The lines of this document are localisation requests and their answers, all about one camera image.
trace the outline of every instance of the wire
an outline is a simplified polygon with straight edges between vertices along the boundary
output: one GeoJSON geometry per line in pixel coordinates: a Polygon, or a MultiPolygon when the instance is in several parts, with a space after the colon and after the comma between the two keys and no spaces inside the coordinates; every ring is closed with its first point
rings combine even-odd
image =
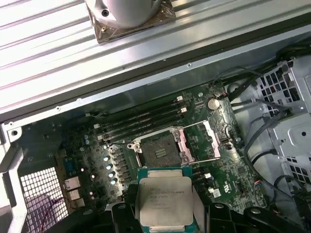
{"type": "Polygon", "coordinates": [[[258,184],[258,183],[261,184],[261,180],[256,181],[254,184],[258,184]]]}
{"type": "Polygon", "coordinates": [[[252,100],[246,100],[246,101],[242,101],[239,103],[232,103],[231,107],[243,106],[243,105],[250,104],[250,103],[253,103],[253,101],[252,100]]]}
{"type": "Polygon", "coordinates": [[[261,100],[261,99],[256,99],[256,102],[264,103],[265,105],[268,105],[268,106],[270,106],[272,108],[275,108],[275,109],[278,109],[280,111],[285,111],[287,109],[290,109],[290,107],[285,107],[283,105],[279,105],[279,104],[272,103],[272,102],[269,102],[269,101],[264,101],[264,100],[261,100]]]}
{"type": "Polygon", "coordinates": [[[41,227],[40,227],[40,232],[43,233],[43,228],[44,228],[44,223],[45,223],[45,220],[46,220],[46,217],[48,216],[49,212],[51,211],[52,207],[59,203],[61,200],[64,200],[65,198],[62,197],[62,198],[59,198],[57,200],[55,200],[50,206],[49,208],[47,209],[47,211],[45,212],[45,215],[43,216],[42,218],[42,221],[41,221],[41,227]]]}
{"type": "MultiPolygon", "coordinates": [[[[274,187],[277,188],[277,187],[278,187],[278,184],[280,183],[280,181],[281,181],[283,178],[287,178],[287,179],[291,179],[291,180],[295,181],[295,182],[299,185],[299,187],[300,187],[302,190],[306,191],[306,188],[304,187],[304,185],[303,185],[302,182],[300,182],[300,181],[299,181],[298,179],[296,179],[295,177],[289,176],[289,175],[281,175],[281,176],[277,177],[276,180],[274,181],[274,187]]],[[[271,203],[275,203],[275,202],[276,202],[276,195],[277,195],[277,193],[276,193],[276,191],[274,190],[273,198],[272,198],[271,203]]]]}
{"type": "Polygon", "coordinates": [[[265,155],[267,155],[267,154],[277,155],[277,151],[276,151],[276,149],[271,149],[271,150],[267,150],[267,151],[264,151],[264,152],[260,153],[259,155],[257,155],[257,156],[253,159],[252,164],[254,165],[255,162],[256,162],[260,157],[263,157],[263,156],[265,156],[265,155]]]}
{"type": "Polygon", "coordinates": [[[261,75],[255,74],[246,77],[244,76],[244,78],[247,78],[246,81],[244,81],[237,89],[235,89],[232,93],[229,94],[230,102],[232,102],[234,99],[240,96],[257,78],[259,78],[260,76],[264,76],[263,75],[264,73],[276,67],[277,63],[278,61],[276,59],[270,60],[265,64],[261,65],[258,69],[256,69],[256,72],[260,73],[261,75]]]}
{"type": "Polygon", "coordinates": [[[258,118],[256,118],[256,119],[252,120],[252,121],[249,123],[249,125],[248,125],[248,127],[247,127],[247,129],[246,129],[245,141],[247,141],[247,139],[248,139],[248,135],[249,135],[249,132],[250,132],[250,129],[251,129],[252,125],[253,125],[255,122],[257,122],[257,121],[259,121],[259,120],[261,120],[261,119],[265,120],[265,119],[268,119],[268,117],[260,116],[260,117],[258,117],[258,118]]]}
{"type": "Polygon", "coordinates": [[[264,125],[262,125],[255,133],[254,135],[251,137],[251,139],[249,140],[249,142],[246,144],[243,155],[245,158],[245,161],[247,163],[247,165],[253,170],[253,172],[260,178],[260,180],[262,182],[265,182],[270,188],[274,189],[275,191],[281,192],[284,195],[286,195],[287,197],[291,197],[290,195],[288,195],[287,193],[283,192],[282,190],[278,189],[277,187],[275,187],[274,185],[272,185],[271,183],[269,183],[265,178],[263,178],[263,176],[260,175],[260,173],[254,168],[249,156],[248,156],[248,151],[251,148],[251,146],[254,144],[254,142],[257,140],[257,138],[269,127],[271,127],[272,125],[276,124],[281,118],[283,118],[284,116],[286,116],[285,112],[280,112],[278,115],[272,117],[271,119],[269,119],[269,121],[267,121],[264,125]]]}
{"type": "Polygon", "coordinates": [[[65,198],[65,197],[61,197],[61,198],[58,198],[56,199],[47,209],[47,211],[45,212],[43,218],[42,218],[42,221],[41,221],[41,227],[40,227],[40,232],[43,233],[43,228],[44,228],[44,224],[45,224],[45,221],[46,221],[46,217],[48,216],[49,212],[52,210],[52,207],[54,205],[56,205],[57,203],[59,203],[61,200],[67,200],[70,204],[70,207],[74,210],[77,210],[76,208],[73,208],[71,206],[71,203],[70,203],[70,200],[68,198],[65,198]]]}
{"type": "Polygon", "coordinates": [[[220,78],[222,78],[225,74],[227,74],[227,73],[229,73],[229,72],[231,72],[231,71],[234,71],[234,70],[236,70],[236,69],[243,69],[243,70],[246,70],[246,71],[248,71],[248,72],[250,72],[250,73],[252,73],[252,74],[256,74],[256,75],[262,76],[261,73],[258,73],[257,71],[255,71],[255,70],[253,70],[253,69],[249,69],[249,68],[242,67],[242,66],[237,66],[237,67],[230,68],[230,69],[228,69],[228,70],[226,70],[226,71],[220,73],[220,74],[213,80],[212,85],[214,86],[215,83],[216,83],[220,78]]]}

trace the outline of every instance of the ventilation grille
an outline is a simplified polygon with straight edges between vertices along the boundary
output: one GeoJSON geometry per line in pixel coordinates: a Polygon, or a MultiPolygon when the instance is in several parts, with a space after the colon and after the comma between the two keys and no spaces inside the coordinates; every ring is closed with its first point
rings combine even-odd
{"type": "MultiPolygon", "coordinates": [[[[280,105],[286,105],[291,102],[300,100],[299,93],[295,83],[291,80],[291,70],[289,73],[283,73],[282,69],[276,69],[264,77],[260,78],[260,90],[265,101],[273,102],[280,105]]],[[[271,117],[278,113],[277,109],[268,106],[271,117]]]]}
{"type": "Polygon", "coordinates": [[[27,206],[29,233],[41,233],[68,215],[55,168],[48,168],[20,178],[27,206]]]}
{"type": "Polygon", "coordinates": [[[302,167],[293,166],[293,165],[290,165],[290,168],[292,170],[293,176],[296,179],[300,180],[302,183],[311,184],[310,179],[308,177],[307,170],[305,170],[302,167]]]}

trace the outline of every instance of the silver metal surface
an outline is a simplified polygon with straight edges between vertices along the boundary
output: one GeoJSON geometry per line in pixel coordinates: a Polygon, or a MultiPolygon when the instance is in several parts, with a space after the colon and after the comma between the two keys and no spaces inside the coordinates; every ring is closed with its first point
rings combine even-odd
{"type": "Polygon", "coordinates": [[[178,147],[179,147],[180,157],[181,157],[181,162],[182,162],[181,165],[185,166],[189,164],[189,162],[193,162],[194,158],[191,155],[191,151],[187,147],[187,144],[186,144],[187,140],[184,134],[184,130],[180,129],[180,130],[173,131],[173,136],[174,136],[175,142],[177,142],[178,147]]]}
{"type": "Polygon", "coordinates": [[[140,26],[157,12],[161,2],[162,0],[86,0],[99,22],[119,29],[140,26]]]}
{"type": "Polygon", "coordinates": [[[149,227],[193,223],[192,184],[189,177],[155,177],[139,181],[140,223],[149,227]]]}
{"type": "Polygon", "coordinates": [[[220,204],[220,203],[216,203],[216,204],[215,204],[215,207],[216,207],[217,209],[223,209],[224,205],[222,205],[222,204],[220,204]]]}
{"type": "Polygon", "coordinates": [[[270,129],[272,142],[285,157],[309,156],[311,153],[311,117],[309,113],[294,115],[270,129]]]}
{"type": "Polygon", "coordinates": [[[220,102],[217,99],[210,99],[207,102],[207,106],[210,110],[217,110],[220,107],[220,102]]]}
{"type": "Polygon", "coordinates": [[[298,107],[304,110],[306,106],[306,110],[311,113],[311,56],[295,59],[290,72],[293,74],[297,90],[304,102],[298,107]]]}
{"type": "Polygon", "coordinates": [[[82,0],[1,8],[0,114],[311,11],[309,0],[177,0],[173,6],[176,22],[105,45],[97,44],[82,0]]]}
{"type": "Polygon", "coordinates": [[[99,94],[77,99],[33,116],[17,119],[3,125],[3,131],[28,125],[42,119],[49,119],[47,124],[62,125],[64,120],[90,110],[110,109],[112,112],[134,107],[142,102],[168,95],[187,87],[199,85],[211,80],[218,73],[235,66],[260,64],[269,60],[280,48],[311,35],[311,25],[287,33],[249,44],[234,50],[226,51],[192,63],[191,68],[179,66],[148,78],[125,84],[99,94]]]}
{"type": "MultiPolygon", "coordinates": [[[[9,167],[9,176],[10,176],[10,182],[12,184],[12,188],[13,188],[13,195],[15,196],[15,200],[16,200],[16,206],[12,207],[11,211],[13,214],[13,218],[10,224],[9,229],[1,229],[1,230],[5,230],[5,232],[8,233],[19,233],[21,232],[24,223],[25,223],[25,218],[27,215],[27,208],[26,208],[26,204],[24,201],[24,197],[23,197],[23,193],[22,193],[22,189],[20,186],[20,182],[19,182],[19,176],[17,173],[18,167],[21,163],[21,161],[23,160],[23,151],[21,148],[19,148],[19,150],[17,151],[10,167],[9,167]]],[[[1,192],[5,195],[6,191],[5,190],[1,190],[1,192]]],[[[2,207],[3,202],[6,201],[6,198],[1,198],[0,199],[0,209],[2,207]]]]}
{"type": "Polygon", "coordinates": [[[219,152],[219,139],[217,138],[217,135],[215,134],[214,130],[212,130],[212,128],[210,127],[209,121],[204,121],[203,122],[207,134],[212,138],[212,147],[214,150],[214,157],[215,158],[220,158],[220,152],[219,152]]]}
{"type": "Polygon", "coordinates": [[[258,209],[251,209],[251,212],[256,215],[260,214],[260,210],[258,209]]]}

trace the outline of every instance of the black cable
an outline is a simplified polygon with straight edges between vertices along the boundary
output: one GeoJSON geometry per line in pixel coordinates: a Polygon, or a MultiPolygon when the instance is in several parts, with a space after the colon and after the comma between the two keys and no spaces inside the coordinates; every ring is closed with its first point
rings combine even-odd
{"type": "Polygon", "coordinates": [[[252,100],[246,100],[246,101],[242,101],[239,103],[232,103],[231,107],[243,106],[243,105],[250,104],[250,103],[253,103],[253,101],[252,100]]]}
{"type": "Polygon", "coordinates": [[[215,83],[220,79],[222,78],[225,74],[231,72],[231,71],[234,71],[236,69],[243,69],[243,70],[246,70],[248,71],[249,73],[252,73],[252,74],[256,74],[256,75],[262,75],[261,73],[258,73],[257,71],[253,70],[253,69],[249,69],[249,68],[246,68],[246,67],[242,67],[242,66],[237,66],[237,67],[233,67],[233,68],[230,68],[222,73],[220,73],[219,75],[217,75],[217,77],[213,80],[212,82],[212,85],[215,85],[215,83]]]}
{"type": "MultiPolygon", "coordinates": [[[[283,178],[288,178],[288,179],[291,179],[291,180],[295,181],[295,182],[300,186],[300,188],[301,188],[302,190],[305,190],[305,191],[306,191],[306,188],[304,187],[304,185],[303,185],[302,182],[300,182],[300,181],[299,181],[298,179],[296,179],[295,177],[293,177],[293,176],[288,176],[288,175],[281,175],[281,176],[277,177],[276,180],[274,181],[274,187],[277,188],[277,187],[278,187],[278,184],[280,183],[280,181],[281,181],[283,178]]],[[[273,204],[273,203],[276,202],[276,195],[277,195],[277,193],[276,193],[276,191],[274,190],[273,198],[272,198],[272,201],[271,201],[270,204],[273,204]]]]}
{"type": "MultiPolygon", "coordinates": [[[[277,61],[275,59],[261,65],[258,69],[255,71],[261,74],[267,73],[271,69],[277,66],[277,61]]],[[[259,78],[259,75],[251,75],[248,76],[248,79],[244,81],[237,89],[235,89],[232,93],[229,94],[229,100],[232,102],[235,98],[240,96],[257,78],[259,78]]]]}
{"type": "Polygon", "coordinates": [[[246,164],[253,170],[253,172],[256,174],[256,176],[262,181],[265,182],[270,188],[274,189],[275,191],[281,192],[284,195],[286,195],[287,197],[290,197],[290,195],[288,195],[287,193],[283,192],[282,190],[278,189],[277,187],[275,187],[274,185],[272,185],[271,183],[269,183],[265,178],[263,178],[263,176],[254,168],[249,156],[248,156],[248,151],[251,148],[251,146],[254,144],[254,142],[257,140],[257,138],[269,127],[271,127],[272,125],[276,124],[281,118],[283,118],[284,116],[286,116],[286,112],[280,112],[278,115],[272,117],[271,119],[269,119],[264,125],[262,125],[255,133],[254,135],[251,137],[251,139],[249,140],[249,142],[247,143],[247,145],[245,146],[244,149],[244,158],[246,161],[246,164]]]}
{"type": "Polygon", "coordinates": [[[253,159],[252,161],[252,164],[254,165],[255,162],[260,158],[260,157],[263,157],[267,154],[273,154],[273,155],[277,155],[277,151],[276,149],[271,149],[271,150],[267,150],[267,151],[264,151],[262,153],[260,153],[259,155],[256,155],[255,158],[253,159]]]}

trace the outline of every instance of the chip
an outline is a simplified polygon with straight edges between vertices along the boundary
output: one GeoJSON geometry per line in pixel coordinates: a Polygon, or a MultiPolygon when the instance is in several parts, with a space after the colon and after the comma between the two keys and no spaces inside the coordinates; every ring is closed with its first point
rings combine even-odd
{"type": "Polygon", "coordinates": [[[245,203],[245,208],[249,208],[249,207],[252,207],[253,206],[253,203],[251,201],[247,201],[245,203]]]}
{"type": "Polygon", "coordinates": [[[238,174],[241,175],[243,173],[245,173],[245,168],[241,166],[238,168],[238,174]]]}
{"type": "Polygon", "coordinates": [[[142,143],[141,149],[144,165],[147,167],[175,166],[181,163],[179,151],[172,134],[142,143]]]}

